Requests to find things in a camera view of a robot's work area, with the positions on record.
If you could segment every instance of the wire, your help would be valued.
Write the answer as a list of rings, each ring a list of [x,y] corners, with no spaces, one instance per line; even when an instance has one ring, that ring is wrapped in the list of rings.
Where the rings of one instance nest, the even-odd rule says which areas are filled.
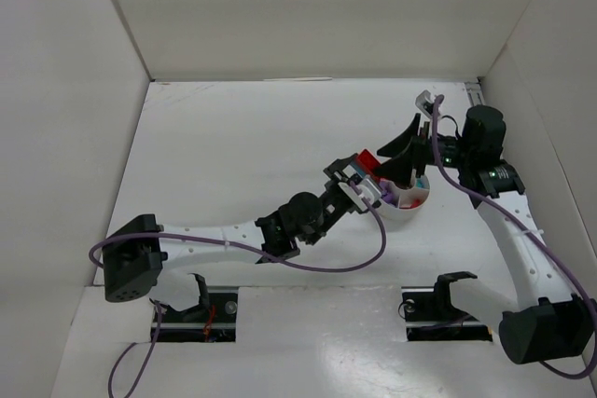
[[[452,117],[452,116],[441,116],[439,118],[439,121],[443,120],[444,118],[447,118],[449,121],[451,121],[454,126],[456,127],[456,138],[460,139],[460,132],[458,131],[458,122],[456,121],[456,118]]]
[[[205,335],[205,342],[209,339],[209,334],[212,332],[212,323],[214,322],[215,317],[215,305],[212,305],[212,308],[209,310],[209,319],[205,323],[203,327],[203,334]]]
[[[452,328],[457,323],[459,323],[460,324],[460,328],[462,328],[462,325],[469,318],[470,318],[470,316],[468,314],[465,314],[464,316],[461,316],[458,319],[454,319],[451,322],[438,323],[436,325],[420,326],[419,329],[420,330],[425,330],[425,331],[440,330],[442,328]]]
[[[360,190],[358,189],[358,187],[356,185],[354,185],[354,183],[351,182],[350,186],[357,194],[360,193]],[[107,238],[103,241],[98,242],[90,249],[89,258],[90,258],[90,261],[95,266],[97,266],[98,268],[103,268],[104,264],[101,263],[95,257],[95,253],[97,251],[99,251],[100,249],[102,249],[105,245],[112,244],[115,242],[126,241],[126,240],[141,240],[141,239],[148,239],[148,238],[158,238],[158,239],[166,239],[166,240],[186,240],[186,241],[199,242],[199,243],[203,243],[203,244],[215,244],[215,245],[227,244],[228,246],[233,246],[238,249],[243,249],[243,250],[252,252],[254,254],[259,254],[274,263],[280,263],[281,265],[288,266],[289,268],[307,270],[309,272],[324,272],[324,273],[330,273],[330,274],[354,272],[356,270],[366,268],[367,266],[372,265],[377,260],[379,260],[380,257],[385,252],[385,246],[387,244],[387,236],[385,234],[385,226],[383,225],[382,218],[377,213],[377,211],[373,208],[373,206],[369,203],[368,200],[366,200],[364,198],[362,198],[362,200],[365,203],[365,205],[367,206],[368,210],[373,215],[373,217],[375,218],[375,221],[377,222],[377,225],[380,228],[380,232],[382,233],[382,245],[380,247],[380,250],[375,255],[373,255],[369,260],[367,260],[359,265],[350,266],[347,268],[318,268],[318,267],[313,267],[313,266],[305,266],[305,265],[300,265],[299,263],[293,263],[291,261],[284,260],[283,258],[280,258],[280,257],[272,255],[272,254],[268,254],[267,252],[264,252],[260,249],[253,247],[253,246],[249,246],[248,244],[244,244],[242,242],[224,241],[224,240],[216,240],[216,239],[212,239],[212,238],[195,237],[192,235],[182,235],[182,234],[177,234],[177,233],[160,233],[160,232],[130,233],[127,235],[118,235],[116,237]]]
[[[400,310],[403,309],[403,307],[407,304],[406,300],[404,300],[402,303],[400,303],[400,305],[398,305],[398,316],[400,316],[400,319],[402,319],[403,321],[405,321],[407,319],[406,314],[400,314]]]
[[[129,389],[127,394],[124,395],[124,398],[129,398],[132,395],[132,393],[134,392],[134,390],[137,388],[137,385],[139,384],[139,381],[141,380],[141,376],[143,375],[143,372],[145,372],[145,370],[146,370],[147,363],[149,362],[149,358],[151,357],[151,353],[153,352],[153,349],[156,348],[156,342],[158,342],[158,336],[160,335],[160,327],[161,327],[161,317],[162,317],[160,302],[157,302],[157,301],[154,302],[154,307],[156,309],[156,312],[158,313],[158,321],[156,322],[156,330],[154,331],[153,337],[151,338],[151,343],[149,344],[149,350],[147,350],[146,358],[143,360],[143,364],[141,365],[141,368],[139,369],[139,373],[137,373],[137,377],[134,379],[134,382],[132,383],[131,388]],[[110,371],[110,376],[108,377],[108,396],[110,398],[115,398],[114,391],[112,390],[112,381],[114,380],[114,375],[116,374],[118,365],[120,364],[120,361],[122,361],[122,359],[126,356],[126,354],[129,351],[131,351],[131,349],[135,345],[137,345],[136,342],[131,343],[131,345],[129,347],[127,347],[120,354],[120,356],[118,357],[118,359],[116,359],[116,362],[112,366],[112,370]]]
[[[531,232],[530,229],[524,225],[524,223],[516,217],[513,213],[510,213],[504,207],[499,205],[497,202],[484,197],[483,195],[477,193],[476,191],[470,190],[464,186],[461,186],[456,181],[454,181],[446,172],[442,162],[441,162],[441,155],[439,154],[439,144],[437,140],[437,124],[439,123],[439,106],[444,101],[443,95],[438,95],[433,105],[433,115],[431,119],[431,145],[433,149],[433,157],[439,172],[443,176],[443,178],[448,181],[448,184],[453,186],[454,188],[466,193],[469,197],[473,199],[480,200],[481,202],[486,203],[490,207],[495,208],[498,212],[500,212],[503,216],[507,217],[511,222],[513,222],[516,227],[518,227],[526,237],[531,240],[535,246],[543,253],[547,258],[549,258],[559,269],[560,271],[568,278],[568,280],[574,285],[578,293],[580,294],[587,310],[589,312],[590,318],[593,323],[593,330],[597,334],[597,309],[593,306],[592,302],[590,301],[590,297],[585,291],[585,288],[582,287],[580,281],[576,278],[573,272],[564,264],[564,262],[555,254],[553,253],[550,248],[541,240],[539,239],[535,233]],[[595,349],[593,350],[592,357],[590,358],[589,364],[585,367],[583,371],[580,373],[566,373],[562,370],[558,370],[557,368],[541,361],[541,364],[545,366],[549,371],[555,373],[560,377],[565,377],[568,379],[582,379],[583,377],[589,376],[595,367],[597,367],[597,337],[595,337]]]

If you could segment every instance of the black bracket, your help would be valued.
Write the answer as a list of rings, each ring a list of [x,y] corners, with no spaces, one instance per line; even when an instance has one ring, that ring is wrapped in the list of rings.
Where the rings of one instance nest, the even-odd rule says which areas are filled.
[[[112,236],[161,231],[155,214],[140,214]],[[147,238],[107,244],[102,249],[102,257],[105,300],[128,302],[147,295],[158,283],[162,262],[168,254],[160,250],[157,238]]]
[[[197,285],[199,286],[199,305],[202,306],[204,309],[209,309],[209,291],[207,290],[207,283],[205,282],[205,278],[199,274],[193,274],[195,276],[195,280],[197,281]]]
[[[464,271],[451,272],[449,274],[442,274],[438,276],[436,284],[433,286],[437,309],[439,309],[442,314],[446,315],[454,315],[458,312],[462,312],[451,304],[450,283],[464,279],[476,278],[477,276],[475,274]]]
[[[165,306],[158,342],[234,342],[239,303],[238,288],[213,287],[209,288],[207,295],[210,297],[208,308],[199,304],[177,311]],[[211,331],[206,340],[203,329],[208,322],[211,322]],[[157,314],[154,313],[151,336],[154,336],[156,324]]]

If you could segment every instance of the red object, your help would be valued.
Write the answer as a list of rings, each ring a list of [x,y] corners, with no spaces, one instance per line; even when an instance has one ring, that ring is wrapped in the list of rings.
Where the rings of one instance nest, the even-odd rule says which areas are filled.
[[[421,205],[421,200],[420,199],[415,199],[411,205],[408,207],[408,209],[416,209],[417,207],[419,207]]]
[[[203,334],[205,335],[205,342],[209,339],[209,334],[212,332],[212,323],[214,322],[215,317],[215,305],[212,305],[212,308],[209,310],[209,319],[205,323],[203,327]]]
[[[356,157],[356,160],[358,161],[359,165],[361,167],[363,167],[363,170],[365,170],[365,172],[369,176],[371,176],[371,178],[373,180],[375,180],[376,182],[380,181],[380,178],[378,176],[376,176],[375,174],[373,174],[373,170],[375,170],[377,167],[382,165],[375,158],[375,156],[373,156],[367,149],[364,149],[363,151],[361,151],[361,154],[359,154]]]

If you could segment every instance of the white bowl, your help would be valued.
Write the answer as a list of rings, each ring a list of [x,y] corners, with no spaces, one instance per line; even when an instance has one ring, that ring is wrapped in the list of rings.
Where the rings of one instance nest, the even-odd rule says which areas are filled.
[[[429,197],[429,179],[427,179],[427,176],[425,175],[420,178],[413,179],[412,184],[414,186],[409,189],[403,189],[393,182],[387,182],[388,185],[386,188],[389,188],[395,198],[397,198],[397,206],[385,202],[383,199],[380,200],[382,205],[377,209],[377,211],[385,219],[391,221],[410,220],[421,210],[426,203],[427,198]],[[409,206],[416,200],[419,200],[420,203],[416,207],[409,208]]]

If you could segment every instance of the black joint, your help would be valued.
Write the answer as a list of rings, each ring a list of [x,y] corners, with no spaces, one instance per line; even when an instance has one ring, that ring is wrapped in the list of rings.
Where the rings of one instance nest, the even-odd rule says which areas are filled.
[[[270,255],[287,259],[300,254],[300,250],[294,242],[294,236],[285,229],[280,210],[259,218],[255,221],[255,226],[261,229],[263,240],[261,249]],[[270,259],[263,256],[258,264],[269,263]]]
[[[291,233],[316,233],[324,223],[324,206],[313,193],[303,191],[293,196],[288,204],[280,207],[286,230]]]
[[[141,214],[112,236],[130,233],[157,233],[162,227],[155,214]],[[157,284],[162,261],[168,258],[160,250],[157,238],[124,240],[107,244],[104,259],[104,293],[108,302],[128,302],[149,293]]]
[[[503,318],[500,341],[514,364],[579,356],[593,333],[589,310],[576,295],[558,303],[540,298],[537,306],[505,312]]]

